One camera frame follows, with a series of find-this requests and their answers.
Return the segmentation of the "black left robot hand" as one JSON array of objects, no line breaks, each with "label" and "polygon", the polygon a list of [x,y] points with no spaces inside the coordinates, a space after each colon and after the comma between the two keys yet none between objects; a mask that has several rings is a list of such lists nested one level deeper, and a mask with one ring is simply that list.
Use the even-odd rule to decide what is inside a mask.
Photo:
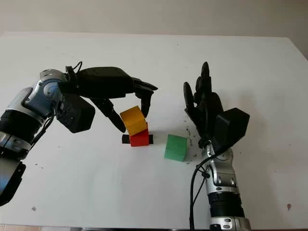
[{"label": "black left robot hand", "polygon": [[120,115],[114,110],[111,99],[124,98],[134,93],[141,100],[141,112],[147,117],[151,97],[158,87],[129,76],[118,67],[91,67],[75,73],[71,80],[73,93],[90,99],[94,105],[121,132],[126,131]]}]

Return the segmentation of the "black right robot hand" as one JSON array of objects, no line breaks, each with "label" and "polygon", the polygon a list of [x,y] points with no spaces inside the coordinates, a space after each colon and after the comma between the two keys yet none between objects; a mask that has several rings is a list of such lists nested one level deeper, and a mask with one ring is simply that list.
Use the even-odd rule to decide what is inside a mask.
[{"label": "black right robot hand", "polygon": [[201,75],[196,81],[195,92],[192,92],[188,82],[184,82],[183,93],[186,104],[184,111],[196,126],[200,136],[198,146],[205,148],[214,135],[216,117],[223,112],[218,94],[212,91],[208,62],[204,62],[202,65]]}]

